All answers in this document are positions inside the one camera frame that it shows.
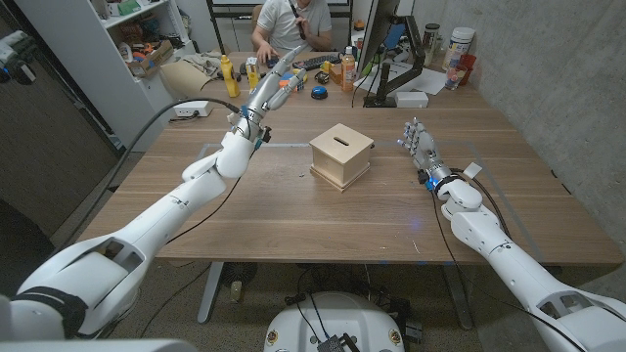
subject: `keyboard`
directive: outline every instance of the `keyboard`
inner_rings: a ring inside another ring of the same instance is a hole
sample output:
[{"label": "keyboard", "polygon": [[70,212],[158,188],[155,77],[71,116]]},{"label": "keyboard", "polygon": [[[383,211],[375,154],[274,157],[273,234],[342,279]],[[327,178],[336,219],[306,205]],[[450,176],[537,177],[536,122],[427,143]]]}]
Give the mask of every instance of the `keyboard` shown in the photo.
[{"label": "keyboard", "polygon": [[304,68],[308,71],[311,69],[320,68],[320,65],[324,62],[330,62],[331,64],[340,64],[341,59],[339,58],[339,54],[323,55],[317,58],[293,63],[293,68]]}]

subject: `man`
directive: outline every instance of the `man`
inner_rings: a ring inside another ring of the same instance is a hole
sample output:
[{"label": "man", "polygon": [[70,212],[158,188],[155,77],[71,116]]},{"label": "man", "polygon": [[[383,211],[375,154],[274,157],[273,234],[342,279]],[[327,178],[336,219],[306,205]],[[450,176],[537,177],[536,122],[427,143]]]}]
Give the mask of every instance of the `man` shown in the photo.
[{"label": "man", "polygon": [[[293,15],[290,1],[294,1],[299,18]],[[300,37],[299,24],[306,39]],[[331,11],[325,0],[267,0],[252,33],[252,45],[263,64],[298,45],[306,45],[304,51],[330,51],[331,29]]]}]

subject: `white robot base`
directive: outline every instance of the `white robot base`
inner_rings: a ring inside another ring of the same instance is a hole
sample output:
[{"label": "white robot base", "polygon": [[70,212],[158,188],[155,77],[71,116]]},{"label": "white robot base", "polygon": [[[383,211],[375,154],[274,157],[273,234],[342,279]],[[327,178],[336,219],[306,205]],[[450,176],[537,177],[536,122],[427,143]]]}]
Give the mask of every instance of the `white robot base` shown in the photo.
[{"label": "white robot base", "polygon": [[319,344],[315,334],[326,341],[328,338],[324,330],[330,337],[342,337],[347,333],[361,352],[404,351],[398,326],[380,307],[367,299],[346,292],[319,292],[313,293],[313,300],[319,317],[311,296],[307,294],[306,300],[298,303],[302,314],[293,304],[274,318],[265,336],[265,352],[317,352]]}]

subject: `power strip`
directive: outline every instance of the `power strip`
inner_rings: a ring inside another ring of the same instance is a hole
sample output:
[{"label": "power strip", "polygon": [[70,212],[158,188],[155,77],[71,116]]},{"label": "power strip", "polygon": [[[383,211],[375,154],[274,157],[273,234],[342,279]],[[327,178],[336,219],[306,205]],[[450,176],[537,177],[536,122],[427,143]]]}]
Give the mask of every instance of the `power strip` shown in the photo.
[{"label": "power strip", "polygon": [[198,112],[198,116],[208,116],[213,110],[213,105],[210,102],[189,102],[179,104],[174,107],[174,111],[178,117],[193,116],[194,112]]}]

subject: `white shelf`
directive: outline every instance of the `white shelf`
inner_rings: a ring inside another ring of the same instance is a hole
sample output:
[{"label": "white shelf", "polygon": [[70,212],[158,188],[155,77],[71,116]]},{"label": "white shelf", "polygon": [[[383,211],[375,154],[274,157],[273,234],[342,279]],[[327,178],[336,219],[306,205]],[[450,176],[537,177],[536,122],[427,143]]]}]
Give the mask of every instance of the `white shelf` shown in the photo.
[{"label": "white shelf", "polygon": [[108,20],[101,20],[101,23],[102,23],[102,25],[105,28],[111,28],[111,27],[116,26],[116,25],[118,25],[120,23],[123,23],[123,22],[126,22],[126,21],[130,20],[130,19],[133,19],[133,18],[135,18],[135,17],[137,17],[137,16],[139,16],[141,14],[145,14],[149,10],[152,10],[152,9],[154,9],[157,6],[165,4],[168,1],[169,0],[160,0],[159,2],[154,3],[154,4],[150,4],[150,5],[146,5],[146,6],[140,5],[141,6],[141,10],[139,10],[137,12],[134,12],[134,13],[132,13],[130,15],[126,15],[126,16],[110,17]]}]

